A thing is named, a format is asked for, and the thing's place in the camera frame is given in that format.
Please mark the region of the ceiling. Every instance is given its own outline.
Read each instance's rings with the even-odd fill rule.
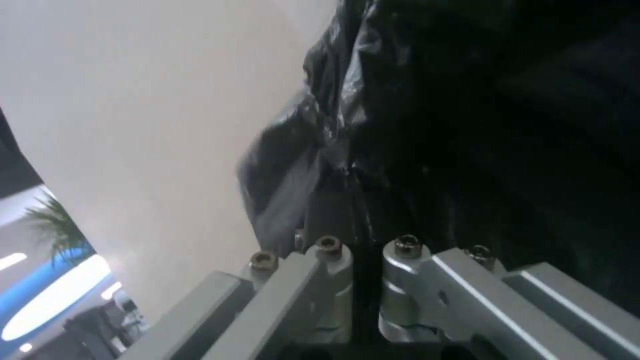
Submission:
[[[0,109],[0,258],[15,252],[27,255],[25,260],[0,270],[0,295],[43,266],[51,265],[46,242],[43,242],[31,224],[23,219],[25,209],[37,207],[39,203],[36,198],[44,192],[48,192],[48,189],[20,153]],[[32,335],[21,338],[19,342],[31,343],[34,351],[52,340],[63,331],[63,324],[67,318],[91,307],[104,305],[106,300],[100,294],[114,282],[113,276],[108,276],[61,316],[54,318],[40,330],[33,331]],[[5,323],[0,323],[0,331],[4,325]],[[0,340],[0,358],[14,347],[14,343]],[[25,354],[16,349],[8,358],[19,359],[23,355]]]
[[[0,227],[0,258],[14,252],[23,252],[27,254],[27,258],[4,270],[0,270],[0,294],[35,273],[39,268],[51,265],[49,249],[46,244],[39,243],[36,233],[27,221],[19,220]],[[71,318],[91,307],[104,305],[106,300],[100,294],[114,282],[113,276],[110,275],[65,311],[62,316],[45,324],[40,332],[35,331],[37,332],[35,337],[29,338],[29,336],[26,336],[19,342],[29,342],[33,345],[33,350],[35,350],[50,341],[63,331],[63,325],[67,318]],[[0,331],[4,328],[4,325],[5,323],[0,323]],[[1,354],[4,346],[7,346],[7,343],[0,340],[0,358],[2,358]],[[20,355],[23,355],[23,353],[16,351],[9,358],[19,359]]]

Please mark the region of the gray metal frame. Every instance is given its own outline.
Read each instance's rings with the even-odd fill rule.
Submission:
[[[454,339],[481,335],[513,359],[602,358],[460,249],[405,259],[389,243],[383,254],[385,280],[418,304],[416,322]]]

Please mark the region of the white wall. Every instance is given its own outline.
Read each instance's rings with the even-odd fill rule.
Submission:
[[[314,1],[0,2],[0,106],[152,322],[257,249],[235,166],[301,86]]]

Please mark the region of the trash bag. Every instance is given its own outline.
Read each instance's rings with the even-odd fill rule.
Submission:
[[[286,256],[318,217],[377,249],[356,259],[406,233],[434,252],[481,244],[640,315],[638,14],[631,1],[339,1],[304,89],[238,167],[260,246]]]

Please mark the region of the oval ceiling light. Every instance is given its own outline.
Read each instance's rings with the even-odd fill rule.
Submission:
[[[2,339],[15,340],[37,329],[79,300],[111,273],[107,262],[93,255],[42,290],[9,320]]]
[[[31,351],[32,348],[33,348],[33,345],[29,344],[29,343],[24,343],[24,344],[20,345],[20,351],[21,352],[29,352],[29,351]]]
[[[26,258],[27,258],[27,255],[21,252],[14,252],[9,256],[5,256],[2,259],[0,259],[0,270],[4,270],[9,266],[16,265],[17,263],[21,262]]]

